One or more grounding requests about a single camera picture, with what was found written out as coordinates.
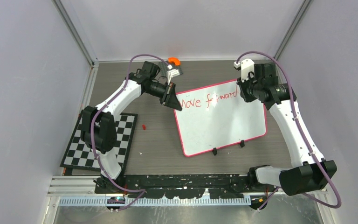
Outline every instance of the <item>chessboard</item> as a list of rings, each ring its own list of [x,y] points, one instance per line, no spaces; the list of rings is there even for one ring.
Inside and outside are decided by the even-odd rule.
[[[127,164],[137,117],[137,114],[121,113],[117,119],[115,118],[117,141],[113,150],[122,171],[125,170]],[[61,167],[100,171],[98,161],[94,158],[92,150],[80,139],[81,125],[82,118],[79,117],[62,158]]]

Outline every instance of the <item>white wall panel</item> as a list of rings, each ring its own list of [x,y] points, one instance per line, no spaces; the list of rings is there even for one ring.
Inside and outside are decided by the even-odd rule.
[[[337,164],[337,223],[358,223],[358,1],[314,1],[280,61],[313,140]]]
[[[0,224],[37,224],[90,66],[52,1],[0,0]]]
[[[65,0],[98,60],[140,53],[231,59],[247,50],[274,55],[302,0]]]

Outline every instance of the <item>gray table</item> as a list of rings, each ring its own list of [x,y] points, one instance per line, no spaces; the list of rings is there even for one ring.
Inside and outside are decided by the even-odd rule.
[[[104,101],[121,85],[127,66],[128,63],[99,65],[91,106]],[[141,67],[142,63],[133,63],[131,71]],[[177,92],[240,76],[240,72],[233,68],[233,61],[182,62],[181,67],[184,74],[173,79]],[[237,145],[219,149],[217,156],[205,153],[194,157],[183,155],[173,110],[160,105],[156,97],[143,94],[124,112],[138,114],[127,174],[224,174],[246,173],[250,167],[264,164],[290,167],[286,143],[269,112],[268,132],[264,137],[247,142],[244,148]],[[146,130],[142,129],[142,124],[146,125]],[[79,170],[73,173],[89,174]]]

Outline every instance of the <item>purple cable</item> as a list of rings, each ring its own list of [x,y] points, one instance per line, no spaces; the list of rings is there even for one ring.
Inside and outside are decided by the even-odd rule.
[[[149,55],[149,54],[140,54],[140,55],[135,55],[134,57],[131,58],[130,62],[128,63],[128,69],[127,69],[127,73],[126,73],[126,76],[125,76],[125,83],[124,83],[124,86],[123,88],[120,89],[120,91],[114,95],[112,97],[112,99],[110,99],[103,107],[101,107],[101,109],[99,109],[96,114],[94,115],[92,121],[91,121],[91,145],[92,145],[92,151],[93,151],[93,154],[94,154],[94,157],[96,158],[96,160],[98,161],[98,164],[99,164],[99,167],[101,169],[101,171],[105,174],[105,176],[109,179],[110,182],[112,182],[112,184],[114,186],[116,186],[118,189],[122,190],[122,191],[127,191],[127,192],[130,192],[130,193],[137,193],[137,192],[140,192],[140,194],[135,198],[135,200],[133,200],[131,203],[129,203],[128,205],[122,207],[119,209],[119,211],[121,210],[124,210],[124,209],[127,209],[130,205],[132,205],[134,202],[136,202],[145,192],[146,190],[145,189],[139,189],[139,190],[130,190],[130,189],[125,189],[121,186],[119,186],[118,184],[116,184],[114,182],[114,180],[112,180],[112,178],[108,175],[108,173],[106,172],[106,170],[103,168],[102,166],[102,163],[99,159],[99,156],[98,154],[96,153],[96,148],[95,148],[95,138],[94,138],[94,124],[95,124],[95,121],[96,121],[96,118],[98,117],[98,115],[113,101],[115,100],[118,95],[120,95],[124,89],[126,88],[127,86],[127,83],[128,83],[128,77],[129,77],[129,74],[130,74],[130,66],[131,66],[131,63],[132,61],[137,58],[137,57],[141,57],[141,56],[149,56],[149,57],[154,57],[162,62],[164,62],[167,66],[169,65],[166,61],[164,61],[162,58],[160,57],[157,57],[157,56],[154,56],[154,55]]]
[[[264,201],[264,203],[257,209],[259,212],[264,206],[267,204],[267,202],[272,198],[272,195],[274,195],[278,191],[279,187],[276,187],[275,190],[269,195],[269,197]]]
[[[238,57],[237,59],[237,63],[239,62],[239,60],[247,55],[247,54],[259,54],[259,55],[263,55],[267,58],[269,58],[271,61],[273,61],[278,67],[279,69],[282,71],[282,74],[283,76],[285,76],[285,79],[286,79],[286,82],[288,83],[288,87],[289,87],[289,94],[290,94],[290,105],[291,105],[291,109],[292,109],[292,112],[293,112],[293,117],[297,117],[297,113],[296,113],[296,108],[294,107],[294,99],[293,99],[293,91],[292,91],[292,88],[291,88],[291,84],[290,84],[290,81],[289,81],[289,77],[286,75],[286,72],[283,70],[281,64],[273,57],[265,54],[265,53],[262,53],[262,52],[259,52],[259,51],[248,51],[248,52],[245,52],[243,53],[241,56]],[[314,159],[315,163],[317,164],[317,166],[319,167],[320,171],[322,172],[323,176],[326,178],[327,182],[330,184],[331,188],[333,189],[333,192],[334,194],[336,195],[336,198],[337,198],[337,205],[331,205],[331,204],[328,204],[326,202],[322,202],[321,200],[309,195],[309,194],[306,194],[306,193],[303,193],[303,195],[309,197],[310,199],[312,200],[315,200],[327,207],[330,207],[330,208],[333,208],[333,209],[338,209],[339,207],[341,207],[341,196],[339,195],[338,193],[338,190],[336,188],[336,186],[333,184],[333,182],[331,181],[331,179],[329,178],[329,176],[327,175],[326,171],[323,169],[322,165],[320,164],[320,162],[317,160],[317,157],[315,156],[315,154],[313,154],[313,150],[312,150],[312,147],[311,147],[311,144],[308,142],[308,139],[307,137],[305,136],[304,134],[304,131],[303,131],[303,128],[301,128],[301,125],[300,125],[300,122],[298,121],[298,119],[295,119],[296,121],[296,125],[297,125],[297,128],[298,128],[298,131],[300,132],[305,144],[307,145],[307,148],[308,150],[310,151],[310,154],[312,156],[312,158]]]

